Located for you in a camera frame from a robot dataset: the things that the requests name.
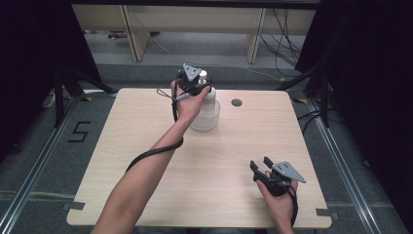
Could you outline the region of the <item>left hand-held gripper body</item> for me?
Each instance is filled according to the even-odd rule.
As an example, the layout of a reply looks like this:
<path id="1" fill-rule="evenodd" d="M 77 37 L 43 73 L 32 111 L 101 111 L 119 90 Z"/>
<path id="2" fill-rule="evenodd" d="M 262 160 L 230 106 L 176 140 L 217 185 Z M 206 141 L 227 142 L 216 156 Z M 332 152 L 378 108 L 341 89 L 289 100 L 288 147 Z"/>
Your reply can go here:
<path id="1" fill-rule="evenodd" d="M 195 86 L 199 84 L 201 69 L 190 66 L 186 63 L 182 65 L 182 69 L 177 74 L 177 86 L 183 91 L 181 98 L 194 96 Z"/>

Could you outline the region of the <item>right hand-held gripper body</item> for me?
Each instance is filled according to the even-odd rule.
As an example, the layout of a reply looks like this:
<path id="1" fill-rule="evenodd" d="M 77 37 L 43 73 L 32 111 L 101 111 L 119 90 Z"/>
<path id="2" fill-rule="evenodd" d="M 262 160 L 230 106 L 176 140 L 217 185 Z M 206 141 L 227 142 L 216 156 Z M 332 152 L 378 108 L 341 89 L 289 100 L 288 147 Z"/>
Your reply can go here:
<path id="1" fill-rule="evenodd" d="M 287 161 L 273 165 L 272 169 L 264 173 L 267 176 L 266 181 L 262 181 L 268 191 L 276 197 L 286 193 L 291 186 L 291 181 L 306 183 L 307 180 Z"/>

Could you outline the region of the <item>white plastic bottle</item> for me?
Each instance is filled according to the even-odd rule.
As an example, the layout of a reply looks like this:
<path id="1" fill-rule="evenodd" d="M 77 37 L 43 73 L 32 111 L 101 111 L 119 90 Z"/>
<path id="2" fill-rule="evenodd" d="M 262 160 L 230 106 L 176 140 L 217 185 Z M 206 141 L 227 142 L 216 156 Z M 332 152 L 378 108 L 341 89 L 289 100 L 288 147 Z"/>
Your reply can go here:
<path id="1" fill-rule="evenodd" d="M 205 84 L 207 82 L 207 72 L 202 70 L 200 73 L 199 84 Z M 209 93 L 203 99 L 200 113 L 202 115 L 212 115 L 215 111 L 215 98 L 216 90 L 211 87 Z"/>

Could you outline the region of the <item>clear plastic bottle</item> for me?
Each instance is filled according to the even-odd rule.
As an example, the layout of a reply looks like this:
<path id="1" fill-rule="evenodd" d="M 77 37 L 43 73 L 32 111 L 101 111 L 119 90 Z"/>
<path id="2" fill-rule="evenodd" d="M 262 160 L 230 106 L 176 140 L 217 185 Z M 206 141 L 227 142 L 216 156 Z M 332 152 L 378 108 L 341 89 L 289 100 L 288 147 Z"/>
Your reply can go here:
<path id="1" fill-rule="evenodd" d="M 196 131 L 212 130 L 217 126 L 219 116 L 220 103 L 218 101 L 212 104 L 203 104 L 199 114 L 191 123 L 191 128 Z"/>

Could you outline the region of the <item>person's left hand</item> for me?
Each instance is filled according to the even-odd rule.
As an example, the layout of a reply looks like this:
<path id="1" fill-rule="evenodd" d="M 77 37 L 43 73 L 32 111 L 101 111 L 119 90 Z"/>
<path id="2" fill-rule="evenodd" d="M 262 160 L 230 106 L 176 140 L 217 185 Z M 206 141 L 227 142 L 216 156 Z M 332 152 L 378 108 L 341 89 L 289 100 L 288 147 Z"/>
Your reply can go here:
<path id="1" fill-rule="evenodd" d="M 210 93 L 210 86 L 206 86 L 196 96 L 189 96 L 177 103 L 176 124 L 189 127 L 198 116 L 204 98 Z"/>

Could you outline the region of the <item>person's right hand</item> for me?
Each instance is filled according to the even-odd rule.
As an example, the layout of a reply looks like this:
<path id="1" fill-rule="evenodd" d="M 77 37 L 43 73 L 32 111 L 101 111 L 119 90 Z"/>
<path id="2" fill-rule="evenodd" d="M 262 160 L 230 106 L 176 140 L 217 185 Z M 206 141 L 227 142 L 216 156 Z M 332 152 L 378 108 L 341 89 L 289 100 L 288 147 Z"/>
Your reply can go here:
<path id="1" fill-rule="evenodd" d="M 257 180 L 256 184 L 264 197 L 270 218 L 275 227 L 277 228 L 278 225 L 290 225 L 293 227 L 291 224 L 291 219 L 293 216 L 293 202 L 290 196 L 285 193 L 282 196 L 275 197 L 268 191 L 262 181 Z"/>

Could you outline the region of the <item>light wooden desk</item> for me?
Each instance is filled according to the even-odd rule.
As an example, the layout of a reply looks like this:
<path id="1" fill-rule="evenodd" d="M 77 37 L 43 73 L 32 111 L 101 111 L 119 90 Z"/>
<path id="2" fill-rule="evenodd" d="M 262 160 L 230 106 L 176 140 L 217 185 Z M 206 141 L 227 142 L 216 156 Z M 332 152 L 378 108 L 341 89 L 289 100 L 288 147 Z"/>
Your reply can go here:
<path id="1" fill-rule="evenodd" d="M 92 4 L 74 4 L 72 9 L 82 29 L 124 31 L 135 61 L 142 60 L 151 32 L 202 32 L 242 34 L 249 63 L 255 62 L 260 35 L 305 36 L 316 13 L 294 9 Z"/>

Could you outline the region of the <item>black tape strip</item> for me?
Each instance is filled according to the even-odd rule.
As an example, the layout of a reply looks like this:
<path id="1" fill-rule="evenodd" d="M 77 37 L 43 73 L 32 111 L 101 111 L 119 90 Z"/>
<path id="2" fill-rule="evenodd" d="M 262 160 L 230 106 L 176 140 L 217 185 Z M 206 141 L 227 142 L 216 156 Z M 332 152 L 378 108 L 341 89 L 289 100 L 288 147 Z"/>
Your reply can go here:
<path id="1" fill-rule="evenodd" d="M 329 209 L 316 208 L 316 214 L 317 214 L 317 216 L 328 216 L 333 220 L 339 220 L 340 219 L 340 216 L 337 213 L 333 213 Z"/>
<path id="2" fill-rule="evenodd" d="M 62 208 L 65 211 L 70 211 L 70 210 L 81 211 L 84 207 L 85 207 L 85 203 L 81 203 L 81 202 L 66 202 L 62 206 Z"/>

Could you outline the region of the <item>dark curtain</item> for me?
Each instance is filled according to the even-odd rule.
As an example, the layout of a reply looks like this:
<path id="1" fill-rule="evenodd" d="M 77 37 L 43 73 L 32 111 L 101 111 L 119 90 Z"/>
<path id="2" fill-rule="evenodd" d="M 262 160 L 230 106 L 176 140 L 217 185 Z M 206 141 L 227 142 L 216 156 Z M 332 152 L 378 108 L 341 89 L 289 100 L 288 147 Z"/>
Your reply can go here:
<path id="1" fill-rule="evenodd" d="M 320 0 L 296 69 L 320 58 L 358 1 L 329 82 L 359 149 L 413 233 L 413 0 Z"/>
<path id="2" fill-rule="evenodd" d="M 0 162 L 65 67 L 100 79 L 71 0 L 0 0 Z"/>

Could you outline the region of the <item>metal floor rail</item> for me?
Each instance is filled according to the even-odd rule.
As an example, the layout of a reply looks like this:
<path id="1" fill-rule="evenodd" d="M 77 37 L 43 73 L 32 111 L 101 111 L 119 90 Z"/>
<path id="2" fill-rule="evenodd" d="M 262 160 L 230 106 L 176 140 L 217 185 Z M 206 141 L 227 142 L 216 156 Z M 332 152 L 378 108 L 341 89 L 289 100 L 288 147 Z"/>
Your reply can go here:
<path id="1" fill-rule="evenodd" d="M 366 230 L 367 234 L 383 234 L 382 229 L 370 209 L 364 195 L 361 193 L 360 188 L 350 171 L 349 166 L 347 165 L 343 154 L 332 135 L 332 132 L 328 127 L 324 125 L 323 120 L 319 116 L 317 119 L 317 126 L 319 132 L 323 138 L 323 141 L 328 148 L 329 154 L 332 157 L 332 160 L 338 170 L 340 177 L 343 180 L 343 183 L 347 189 L 347 192 L 353 202 L 353 205 L 357 211 L 357 214 L 360 218 L 360 221 Z"/>
<path id="2" fill-rule="evenodd" d="M 67 122 L 74 110 L 78 105 L 80 99 L 78 97 L 73 97 L 63 111 L 63 117 L 59 124 L 54 127 L 52 133 L 50 134 L 45 146 L 42 148 L 39 156 L 37 157 L 35 163 L 31 167 L 28 175 L 23 181 L 19 190 L 15 193 L 12 202 L 9 204 L 8 209 L 0 218 L 0 234 L 10 234 L 13 230 L 15 223 L 19 219 L 19 216 L 34 188 L 37 181 L 40 178 L 41 173 L 44 171 L 53 151 L 55 150 L 59 139 L 64 132 Z"/>

